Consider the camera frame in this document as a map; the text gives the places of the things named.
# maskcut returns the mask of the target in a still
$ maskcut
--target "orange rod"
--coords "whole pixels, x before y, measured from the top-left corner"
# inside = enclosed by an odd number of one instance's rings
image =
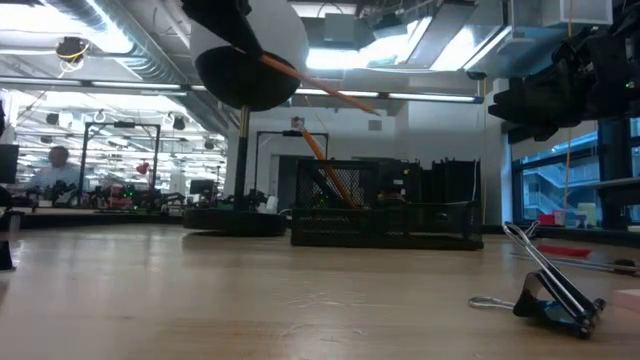
[[[314,78],[312,78],[311,76],[307,75],[307,74],[303,74],[300,71],[292,68],[291,66],[288,66],[286,64],[281,63],[280,61],[268,56],[267,54],[262,55],[262,57],[260,58],[260,61],[262,61],[264,64],[272,67],[275,70],[278,70],[282,73],[285,73],[289,76],[293,76],[297,79],[299,79],[300,81],[304,81],[307,82],[319,89],[322,89],[323,91],[325,91],[327,94],[337,97],[338,99],[349,103],[359,109],[361,109],[362,111],[368,112],[369,114],[373,114],[373,115],[377,115],[380,116],[380,114],[378,114],[378,112],[376,112],[372,107],[370,107],[369,105],[365,105],[363,103],[361,103],[360,101],[358,101],[357,99],[354,99],[351,96],[347,96],[344,95],[342,93],[340,93],[339,91],[333,90],[331,89],[329,86],[327,86],[325,83],[318,81]]]
[[[349,192],[347,192],[347,189],[345,189],[344,185],[342,185],[342,182],[340,182],[340,179],[338,179],[338,177],[336,176],[336,173],[333,171],[331,166],[325,163],[327,158],[322,153],[322,150],[320,150],[320,147],[318,146],[316,141],[313,140],[313,137],[311,137],[311,134],[309,134],[307,129],[301,128],[300,132],[302,133],[302,136],[304,137],[304,139],[307,141],[307,144],[309,144],[311,151],[313,151],[313,153],[316,155],[318,160],[324,163],[324,167],[325,167],[325,170],[327,171],[327,174],[329,174],[331,181],[333,181],[333,184],[338,189],[338,192],[340,193],[342,198],[347,202],[347,204],[349,204],[349,207],[351,207],[352,209],[355,209],[356,204],[353,202],[353,199],[351,199],[351,196],[349,196]]]

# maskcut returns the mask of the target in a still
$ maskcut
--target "monitor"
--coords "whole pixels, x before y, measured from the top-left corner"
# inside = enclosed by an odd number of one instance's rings
[[[0,184],[15,184],[18,173],[18,145],[0,145]]]
[[[189,195],[203,194],[205,191],[213,192],[215,181],[213,180],[191,180]]]

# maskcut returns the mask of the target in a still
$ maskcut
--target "black wire crate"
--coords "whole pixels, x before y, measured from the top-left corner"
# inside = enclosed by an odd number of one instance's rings
[[[484,247],[476,202],[294,209],[291,245],[436,250]]]
[[[299,160],[298,209],[368,209],[378,196],[379,165],[369,161]]]

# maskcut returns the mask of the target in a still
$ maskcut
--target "robotic arm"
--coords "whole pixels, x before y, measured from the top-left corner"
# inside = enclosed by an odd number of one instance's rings
[[[640,115],[640,3],[609,29],[584,28],[562,42],[541,72],[511,78],[491,115],[536,128],[544,141],[583,120]]]

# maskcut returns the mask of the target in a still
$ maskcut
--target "metal frame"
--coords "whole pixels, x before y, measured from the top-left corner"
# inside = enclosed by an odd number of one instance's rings
[[[260,136],[265,135],[265,134],[272,134],[272,135],[282,135],[284,137],[288,137],[287,134],[288,131],[258,131],[256,133],[256,158],[254,159],[254,169],[253,169],[253,190],[254,192],[258,191],[258,156],[260,155]],[[328,159],[329,158],[329,133],[310,133],[311,136],[323,136],[324,137],[324,153],[325,153],[325,157]]]
[[[82,202],[82,191],[84,190],[84,170],[87,163],[87,146],[89,145],[89,140],[93,139],[93,136],[89,136],[89,129],[92,126],[101,126],[105,128],[107,126],[118,127],[118,123],[98,123],[98,122],[88,122],[84,124],[84,139],[82,142],[82,160],[80,162],[80,181],[78,182],[78,207],[80,207]],[[161,126],[157,124],[131,124],[133,127],[143,127],[143,128],[155,128],[156,129],[156,142],[155,142],[155,151],[153,154],[153,174],[152,180],[149,183],[149,192],[153,192],[156,188],[156,175],[158,171],[158,152],[160,151],[160,131]]]

